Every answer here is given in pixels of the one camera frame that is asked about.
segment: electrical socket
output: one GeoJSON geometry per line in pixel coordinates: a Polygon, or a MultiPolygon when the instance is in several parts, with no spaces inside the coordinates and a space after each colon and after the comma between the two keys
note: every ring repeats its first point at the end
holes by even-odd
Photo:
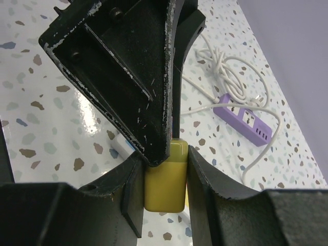
{"type": "MultiPolygon", "coordinates": [[[[220,104],[235,103],[229,94],[220,97],[220,104]]],[[[213,112],[256,146],[267,145],[272,129],[251,110],[237,107],[215,107],[213,112]]]]}

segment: terrazzo table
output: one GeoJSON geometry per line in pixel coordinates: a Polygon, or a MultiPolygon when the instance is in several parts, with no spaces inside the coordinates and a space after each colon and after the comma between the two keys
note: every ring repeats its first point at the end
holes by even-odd
{"type": "MultiPolygon", "coordinates": [[[[38,37],[56,18],[54,6],[67,0],[0,0],[0,118],[16,182],[64,181],[80,187],[122,162],[111,148],[118,131],[59,72],[38,45],[38,37]]],[[[204,34],[227,55],[254,64],[271,91],[270,108],[283,118],[283,130],[269,153],[247,174],[247,185],[266,188],[326,188],[319,167],[299,129],[263,52],[236,1],[199,0],[207,17],[204,34]]],[[[189,53],[184,74],[217,94],[208,64],[195,57],[204,48],[199,38],[189,53]]],[[[263,88],[256,74],[231,63],[248,92],[263,88]]],[[[183,82],[181,110],[210,102],[183,82]]],[[[276,120],[261,119],[271,127],[276,120]]],[[[205,159],[233,179],[262,151],[211,110],[181,118],[181,137],[205,159]]],[[[145,212],[138,245],[192,245],[190,225],[177,214],[145,212]]]]}

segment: speckled tabletop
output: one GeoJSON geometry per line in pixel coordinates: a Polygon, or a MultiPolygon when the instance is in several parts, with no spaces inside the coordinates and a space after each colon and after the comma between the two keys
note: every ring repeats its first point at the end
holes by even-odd
{"type": "MultiPolygon", "coordinates": [[[[67,0],[0,0],[0,118],[16,182],[65,181],[80,187],[122,162],[112,149],[117,130],[59,72],[38,45],[56,18],[54,6],[67,0]]],[[[326,188],[319,167],[236,1],[199,0],[207,17],[204,33],[213,46],[254,64],[271,90],[270,108],[283,118],[283,130],[263,160],[247,174],[249,187],[326,188]]],[[[184,74],[217,93],[208,65],[189,53],[184,74]]],[[[262,94],[256,74],[231,63],[251,95],[262,94]]],[[[183,82],[181,109],[210,102],[183,82]]],[[[276,120],[260,114],[272,128],[276,120]]],[[[181,119],[181,137],[233,179],[262,151],[211,110],[181,119]]],[[[138,245],[192,245],[191,230],[178,214],[145,212],[138,245]]]]}

